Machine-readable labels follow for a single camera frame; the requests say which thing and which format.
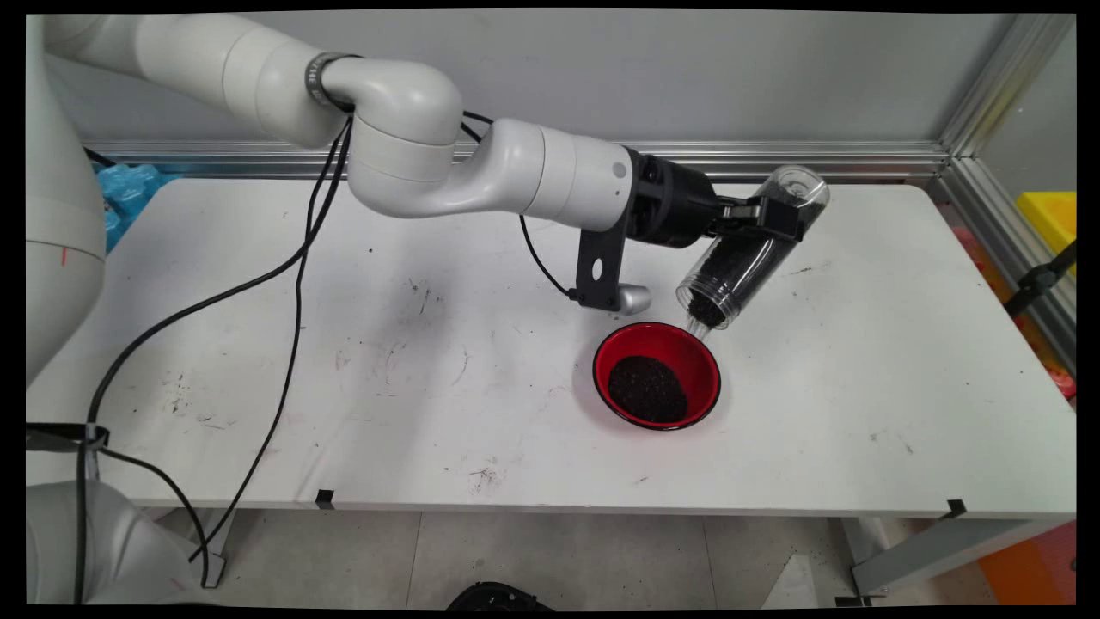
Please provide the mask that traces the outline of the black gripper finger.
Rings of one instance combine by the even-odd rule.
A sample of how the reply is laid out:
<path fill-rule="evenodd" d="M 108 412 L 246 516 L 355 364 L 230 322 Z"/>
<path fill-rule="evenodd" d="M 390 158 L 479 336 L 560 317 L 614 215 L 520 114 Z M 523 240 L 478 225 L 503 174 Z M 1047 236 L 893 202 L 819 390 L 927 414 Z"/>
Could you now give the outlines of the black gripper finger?
<path fill-rule="evenodd" d="M 712 220 L 712 236 L 750 234 L 800 243 L 806 229 L 800 208 L 767 196 L 719 197 L 721 214 Z"/>

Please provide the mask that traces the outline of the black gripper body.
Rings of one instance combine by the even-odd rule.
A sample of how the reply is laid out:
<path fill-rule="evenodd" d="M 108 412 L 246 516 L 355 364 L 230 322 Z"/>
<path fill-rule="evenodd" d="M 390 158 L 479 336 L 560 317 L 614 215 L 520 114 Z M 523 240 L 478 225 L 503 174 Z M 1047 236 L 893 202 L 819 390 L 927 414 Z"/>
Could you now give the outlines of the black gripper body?
<path fill-rule="evenodd" d="M 651 243 L 686 248 L 718 219 L 721 199 L 707 175 L 666 158 L 654 158 L 659 200 L 652 217 Z"/>

